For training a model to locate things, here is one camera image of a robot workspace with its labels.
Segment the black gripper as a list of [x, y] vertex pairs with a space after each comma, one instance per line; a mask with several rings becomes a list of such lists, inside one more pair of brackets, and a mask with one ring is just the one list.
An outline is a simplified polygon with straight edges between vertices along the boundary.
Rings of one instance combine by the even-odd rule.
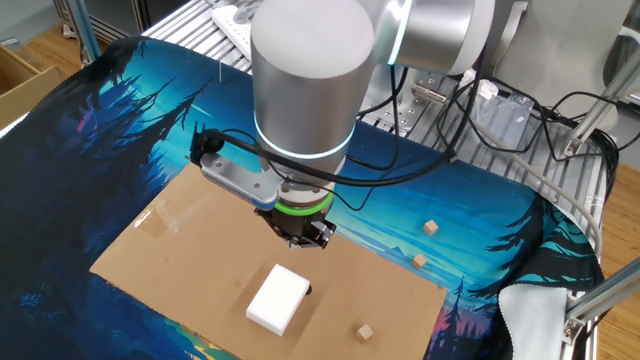
[[304, 216], [286, 214], [280, 210], [254, 209], [274, 233], [282, 238], [290, 248], [325, 249], [334, 235], [336, 225], [325, 219], [321, 211]]

